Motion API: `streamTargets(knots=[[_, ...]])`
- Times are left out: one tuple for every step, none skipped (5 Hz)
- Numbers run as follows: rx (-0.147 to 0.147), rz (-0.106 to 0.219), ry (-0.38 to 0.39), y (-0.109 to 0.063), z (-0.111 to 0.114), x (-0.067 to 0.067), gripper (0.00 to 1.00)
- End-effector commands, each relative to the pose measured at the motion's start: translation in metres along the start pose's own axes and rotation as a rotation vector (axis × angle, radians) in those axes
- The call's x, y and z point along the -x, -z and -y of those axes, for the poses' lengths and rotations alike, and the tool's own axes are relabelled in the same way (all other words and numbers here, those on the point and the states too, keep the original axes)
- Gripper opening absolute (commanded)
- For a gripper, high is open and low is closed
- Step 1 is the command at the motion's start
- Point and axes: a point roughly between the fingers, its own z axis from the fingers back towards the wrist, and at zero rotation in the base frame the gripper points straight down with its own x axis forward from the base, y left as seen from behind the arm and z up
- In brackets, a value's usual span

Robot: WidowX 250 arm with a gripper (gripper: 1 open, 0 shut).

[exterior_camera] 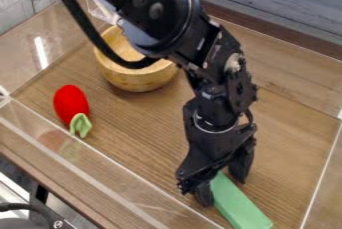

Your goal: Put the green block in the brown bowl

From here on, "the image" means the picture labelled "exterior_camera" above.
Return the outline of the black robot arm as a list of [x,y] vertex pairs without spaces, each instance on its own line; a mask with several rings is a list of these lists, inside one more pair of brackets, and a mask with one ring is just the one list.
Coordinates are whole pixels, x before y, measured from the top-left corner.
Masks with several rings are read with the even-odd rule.
[[244,182],[253,161],[256,124],[249,110],[257,87],[239,41],[215,22],[200,0],[102,0],[145,63],[170,60],[193,91],[182,106],[186,156],[174,172],[180,191],[213,204],[209,183],[227,168]]

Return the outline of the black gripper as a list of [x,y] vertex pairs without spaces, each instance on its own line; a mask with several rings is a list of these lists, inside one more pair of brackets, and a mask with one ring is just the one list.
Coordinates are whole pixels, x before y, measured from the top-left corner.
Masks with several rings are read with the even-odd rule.
[[181,194],[192,193],[203,207],[213,205],[209,181],[219,169],[228,164],[233,179],[244,184],[253,162],[256,140],[255,123],[239,125],[235,120],[229,128],[207,127],[190,113],[182,115],[188,152],[174,172]]

